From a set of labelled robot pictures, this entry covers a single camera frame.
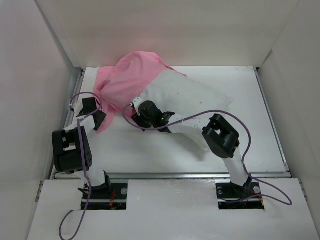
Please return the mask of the pink satin pillowcase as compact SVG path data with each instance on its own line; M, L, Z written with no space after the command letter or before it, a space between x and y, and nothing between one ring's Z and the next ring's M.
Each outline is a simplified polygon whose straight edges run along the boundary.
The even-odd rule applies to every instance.
M121 58L115 66L100 67L93 93L102 103L106 118L97 130L105 131L117 113L121 114L127 104L138 97L163 71L184 74L166 65L154 52L134 51Z

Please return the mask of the white pillow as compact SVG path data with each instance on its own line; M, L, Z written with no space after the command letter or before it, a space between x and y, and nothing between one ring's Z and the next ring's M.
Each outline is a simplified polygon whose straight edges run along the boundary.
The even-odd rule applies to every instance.
M160 73L137 97L154 102L162 112L174 112L184 117L203 113L204 118L211 118L209 110L227 111L233 102L231 97L184 75L178 76L168 69ZM185 136L204 152L210 151L205 149L203 139Z

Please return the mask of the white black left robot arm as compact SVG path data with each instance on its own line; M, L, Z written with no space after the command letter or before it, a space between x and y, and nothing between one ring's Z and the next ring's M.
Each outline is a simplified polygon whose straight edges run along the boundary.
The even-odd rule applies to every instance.
M112 185L108 174L97 169L93 163L93 155L88 137L98 131L106 114L98 109L94 97L83 98L71 106L75 113L75 121L61 130L52 133L53 159L57 172L76 176L85 181L80 189L101 198L112 193Z

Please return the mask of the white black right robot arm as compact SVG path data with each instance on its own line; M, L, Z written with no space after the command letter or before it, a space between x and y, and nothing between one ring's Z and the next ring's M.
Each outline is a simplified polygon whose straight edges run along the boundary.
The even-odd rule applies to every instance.
M154 102L140 97L136 97L129 106L135 110L131 125L136 128L204 140L204 148L221 158L229 172L227 192L231 198L243 198L250 192L252 179L239 151L240 135L223 117L224 111L215 110L210 118L204 118L203 113L186 117L172 111L162 112Z

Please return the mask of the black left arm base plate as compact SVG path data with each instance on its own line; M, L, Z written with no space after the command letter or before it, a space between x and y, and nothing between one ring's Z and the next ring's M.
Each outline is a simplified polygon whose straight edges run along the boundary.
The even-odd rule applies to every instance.
M88 201L89 187L78 189L82 193L80 203L81 210L85 209ZM98 211L119 211L127 209L128 183L116 182L111 184L110 189L92 188L91 195L87 204L87 210Z

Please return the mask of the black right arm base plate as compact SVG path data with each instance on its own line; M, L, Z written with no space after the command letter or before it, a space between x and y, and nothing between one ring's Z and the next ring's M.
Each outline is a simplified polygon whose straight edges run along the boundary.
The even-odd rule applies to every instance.
M218 182L216 195L219 210L264 210L264 202L258 182L243 187L231 182Z

